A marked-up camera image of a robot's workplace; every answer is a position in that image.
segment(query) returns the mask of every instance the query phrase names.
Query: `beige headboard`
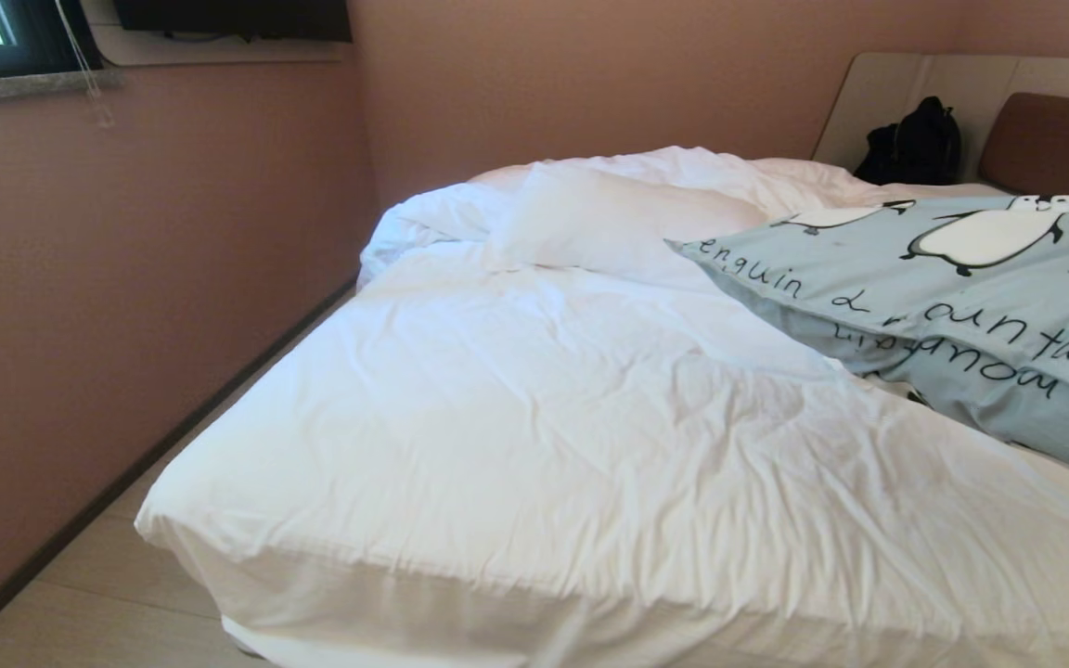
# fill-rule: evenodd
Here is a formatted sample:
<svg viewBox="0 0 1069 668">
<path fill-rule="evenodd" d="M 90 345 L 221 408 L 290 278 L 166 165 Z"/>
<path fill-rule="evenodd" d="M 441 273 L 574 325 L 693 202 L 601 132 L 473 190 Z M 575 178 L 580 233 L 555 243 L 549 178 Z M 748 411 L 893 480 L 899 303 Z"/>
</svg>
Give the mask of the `beige headboard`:
<svg viewBox="0 0 1069 668">
<path fill-rule="evenodd" d="M 899 122 L 921 98 L 938 95 L 955 108 L 963 135 L 962 181 L 980 181 L 988 134 L 1013 93 L 1069 97 L 1069 59 L 862 53 L 848 71 L 814 159 L 855 169 L 869 151 L 870 130 Z"/>
</svg>

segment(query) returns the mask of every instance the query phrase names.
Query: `window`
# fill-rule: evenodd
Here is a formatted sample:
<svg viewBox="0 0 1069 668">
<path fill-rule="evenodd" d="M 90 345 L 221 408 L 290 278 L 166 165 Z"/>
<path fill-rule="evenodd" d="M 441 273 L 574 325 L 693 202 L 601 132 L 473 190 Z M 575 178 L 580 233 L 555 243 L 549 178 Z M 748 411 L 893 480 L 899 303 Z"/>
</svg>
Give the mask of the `window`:
<svg viewBox="0 0 1069 668">
<path fill-rule="evenodd" d="M 102 66 L 84 13 L 76 0 L 0 0 L 0 77 L 78 68 L 76 51 L 60 17 L 59 1 L 89 65 Z"/>
</svg>

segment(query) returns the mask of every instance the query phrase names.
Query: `wall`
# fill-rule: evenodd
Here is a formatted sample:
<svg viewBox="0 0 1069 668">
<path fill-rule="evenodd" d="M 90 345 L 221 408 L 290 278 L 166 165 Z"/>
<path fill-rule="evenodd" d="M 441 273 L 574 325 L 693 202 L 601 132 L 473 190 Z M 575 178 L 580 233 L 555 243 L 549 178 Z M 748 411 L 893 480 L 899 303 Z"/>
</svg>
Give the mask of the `wall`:
<svg viewBox="0 0 1069 668">
<path fill-rule="evenodd" d="M 1069 0 L 973 0 L 959 49 L 1069 59 Z"/>
<path fill-rule="evenodd" d="M 383 204 L 496 166 L 703 144 L 809 158 L 852 57 L 960 0 L 354 0 Z"/>
<path fill-rule="evenodd" d="M 356 271 L 352 64 L 128 71 L 0 102 L 0 584 Z"/>
</svg>

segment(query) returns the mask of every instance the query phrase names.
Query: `blind cord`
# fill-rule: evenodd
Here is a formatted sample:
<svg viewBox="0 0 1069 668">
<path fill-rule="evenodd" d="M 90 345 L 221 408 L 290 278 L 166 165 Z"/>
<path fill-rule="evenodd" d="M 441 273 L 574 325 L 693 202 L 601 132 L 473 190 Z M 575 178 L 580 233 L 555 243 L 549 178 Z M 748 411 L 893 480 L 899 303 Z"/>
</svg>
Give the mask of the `blind cord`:
<svg viewBox="0 0 1069 668">
<path fill-rule="evenodd" d="M 114 127 L 114 113 L 102 100 L 102 88 L 97 86 L 97 75 L 94 74 L 93 67 L 89 66 L 89 60 L 86 59 L 86 55 L 81 50 L 81 43 L 77 42 L 76 34 L 73 33 L 73 26 L 68 22 L 67 14 L 64 13 L 64 4 L 60 3 L 60 0 L 52 1 L 56 3 L 56 11 L 60 13 L 60 21 L 64 25 L 64 33 L 68 35 L 68 43 L 73 46 L 73 55 L 76 56 L 77 67 L 81 71 L 81 76 L 84 77 L 89 102 L 92 103 L 94 111 L 97 111 L 97 126 Z"/>
</svg>

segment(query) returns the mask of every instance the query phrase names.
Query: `mattress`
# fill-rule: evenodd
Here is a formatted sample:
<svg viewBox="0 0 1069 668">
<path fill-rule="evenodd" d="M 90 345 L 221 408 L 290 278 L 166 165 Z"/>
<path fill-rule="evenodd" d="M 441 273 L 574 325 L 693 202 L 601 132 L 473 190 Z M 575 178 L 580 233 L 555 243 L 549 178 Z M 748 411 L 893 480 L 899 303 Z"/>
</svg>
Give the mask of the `mattress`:
<svg viewBox="0 0 1069 668">
<path fill-rule="evenodd" d="M 1069 665 L 1069 469 L 717 292 L 483 269 L 489 216 L 436 199 L 137 516 L 230 634 L 285 668 Z"/>
</svg>

